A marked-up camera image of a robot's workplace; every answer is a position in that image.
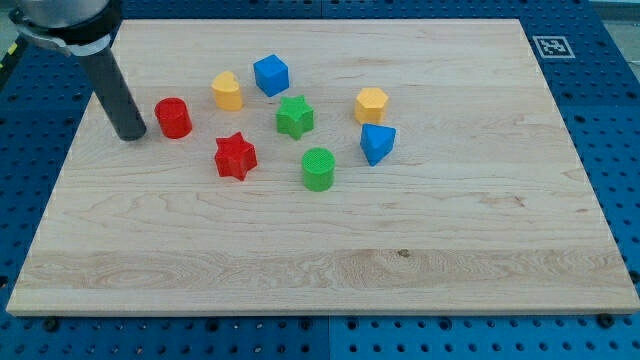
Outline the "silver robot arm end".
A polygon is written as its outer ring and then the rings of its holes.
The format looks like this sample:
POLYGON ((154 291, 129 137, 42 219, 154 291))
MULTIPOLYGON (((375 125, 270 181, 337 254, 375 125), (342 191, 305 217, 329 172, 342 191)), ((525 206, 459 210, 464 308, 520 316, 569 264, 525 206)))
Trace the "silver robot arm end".
POLYGON ((19 35, 65 56, 103 51, 122 20, 118 0, 15 0, 14 4, 9 19, 19 35))

